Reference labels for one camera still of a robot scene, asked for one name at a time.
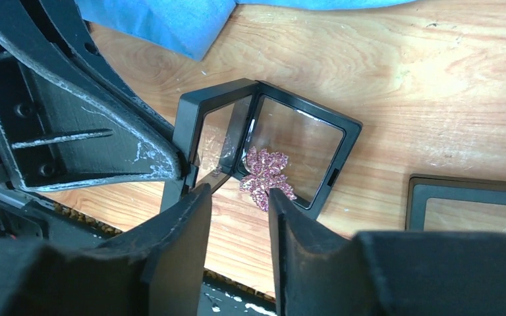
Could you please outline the gold leaf brooch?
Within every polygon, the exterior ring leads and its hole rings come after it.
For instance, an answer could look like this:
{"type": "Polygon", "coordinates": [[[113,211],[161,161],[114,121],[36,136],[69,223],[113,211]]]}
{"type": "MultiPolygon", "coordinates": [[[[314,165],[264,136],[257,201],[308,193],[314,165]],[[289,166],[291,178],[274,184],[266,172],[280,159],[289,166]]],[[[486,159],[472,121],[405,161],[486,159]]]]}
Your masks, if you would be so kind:
{"type": "Polygon", "coordinates": [[[269,192],[278,188],[290,200],[296,200],[293,187],[287,182],[287,176],[282,172],[287,166],[289,156],[281,152],[269,152],[263,148],[257,150],[251,147],[243,159],[243,165],[248,172],[240,180],[240,191],[249,192],[249,196],[257,207],[268,212],[269,192]]]}

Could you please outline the light blue shirt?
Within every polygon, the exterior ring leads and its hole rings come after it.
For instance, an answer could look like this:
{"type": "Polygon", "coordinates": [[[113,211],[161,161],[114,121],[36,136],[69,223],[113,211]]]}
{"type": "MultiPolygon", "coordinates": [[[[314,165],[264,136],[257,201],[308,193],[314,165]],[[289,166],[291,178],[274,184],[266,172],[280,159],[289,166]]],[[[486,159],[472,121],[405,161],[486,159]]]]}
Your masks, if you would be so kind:
{"type": "Polygon", "coordinates": [[[82,19],[201,61],[238,6],[353,11],[408,1],[75,1],[82,19]]]}

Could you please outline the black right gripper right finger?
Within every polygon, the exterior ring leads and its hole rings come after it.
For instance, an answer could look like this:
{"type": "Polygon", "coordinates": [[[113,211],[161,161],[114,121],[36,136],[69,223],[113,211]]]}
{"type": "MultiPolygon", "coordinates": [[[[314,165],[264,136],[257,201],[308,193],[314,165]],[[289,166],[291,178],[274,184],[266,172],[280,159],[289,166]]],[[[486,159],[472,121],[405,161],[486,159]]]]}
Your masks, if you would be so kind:
{"type": "Polygon", "coordinates": [[[506,315],[506,233],[346,239],[269,193],[278,315],[506,315]]]}

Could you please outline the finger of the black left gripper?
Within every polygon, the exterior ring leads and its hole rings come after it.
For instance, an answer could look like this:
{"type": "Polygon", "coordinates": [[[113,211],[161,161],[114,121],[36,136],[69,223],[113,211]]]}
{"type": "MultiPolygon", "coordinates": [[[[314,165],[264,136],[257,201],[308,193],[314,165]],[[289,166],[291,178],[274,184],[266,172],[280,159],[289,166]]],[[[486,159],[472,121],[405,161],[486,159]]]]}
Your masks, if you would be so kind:
{"type": "Polygon", "coordinates": [[[66,44],[71,60],[94,82],[117,98],[131,113],[146,121],[167,140],[173,135],[173,125],[140,99],[126,82],[100,55],[86,23],[74,1],[40,1],[40,5],[66,44]]]}
{"type": "Polygon", "coordinates": [[[29,192],[178,179],[177,149],[70,59],[40,1],[0,1],[0,167],[29,192]]]}

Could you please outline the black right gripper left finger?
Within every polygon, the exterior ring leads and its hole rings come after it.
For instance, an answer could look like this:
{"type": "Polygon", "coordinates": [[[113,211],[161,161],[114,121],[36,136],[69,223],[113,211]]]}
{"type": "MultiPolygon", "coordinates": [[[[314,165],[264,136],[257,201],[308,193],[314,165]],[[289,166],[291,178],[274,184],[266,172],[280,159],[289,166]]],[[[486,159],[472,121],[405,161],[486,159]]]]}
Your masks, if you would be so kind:
{"type": "Polygon", "coordinates": [[[0,225],[0,315],[196,315],[211,210],[202,184],[94,248],[13,238],[0,225]]]}

